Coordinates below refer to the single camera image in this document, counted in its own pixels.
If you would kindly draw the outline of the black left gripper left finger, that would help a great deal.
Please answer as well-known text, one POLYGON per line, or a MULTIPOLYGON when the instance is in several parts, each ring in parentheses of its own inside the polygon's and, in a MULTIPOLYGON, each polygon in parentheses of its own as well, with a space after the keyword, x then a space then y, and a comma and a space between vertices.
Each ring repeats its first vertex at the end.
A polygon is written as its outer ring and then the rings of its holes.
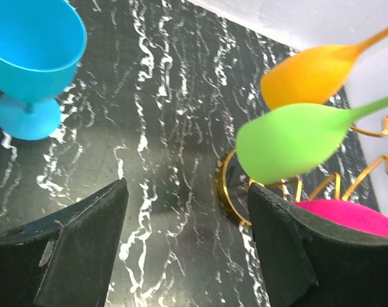
POLYGON ((127 202, 122 178, 0 234, 0 306, 104 306, 127 202))

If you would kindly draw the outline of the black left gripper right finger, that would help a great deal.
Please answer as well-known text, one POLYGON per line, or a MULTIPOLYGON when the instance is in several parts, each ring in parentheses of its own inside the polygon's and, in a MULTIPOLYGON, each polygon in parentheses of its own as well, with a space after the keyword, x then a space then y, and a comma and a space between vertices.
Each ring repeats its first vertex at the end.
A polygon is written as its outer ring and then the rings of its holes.
POLYGON ((388 306, 388 237, 328 221, 258 184, 247 207, 272 306, 388 306))

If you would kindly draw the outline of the pink wine glass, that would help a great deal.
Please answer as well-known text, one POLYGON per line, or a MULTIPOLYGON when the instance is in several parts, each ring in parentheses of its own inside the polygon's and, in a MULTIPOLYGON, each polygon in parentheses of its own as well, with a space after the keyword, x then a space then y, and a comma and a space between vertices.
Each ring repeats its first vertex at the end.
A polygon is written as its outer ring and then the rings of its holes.
POLYGON ((388 217, 359 203, 322 199, 300 201, 295 204, 347 228, 388 237, 388 217))

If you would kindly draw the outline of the blue wine glass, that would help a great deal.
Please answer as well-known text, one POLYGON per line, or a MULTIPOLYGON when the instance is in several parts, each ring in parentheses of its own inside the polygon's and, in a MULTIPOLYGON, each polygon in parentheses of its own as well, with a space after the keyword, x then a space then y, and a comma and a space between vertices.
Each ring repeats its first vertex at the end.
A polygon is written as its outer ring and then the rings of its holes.
POLYGON ((86 27, 68 1, 0 1, 0 128, 36 141, 60 125, 56 97, 72 83, 86 27))

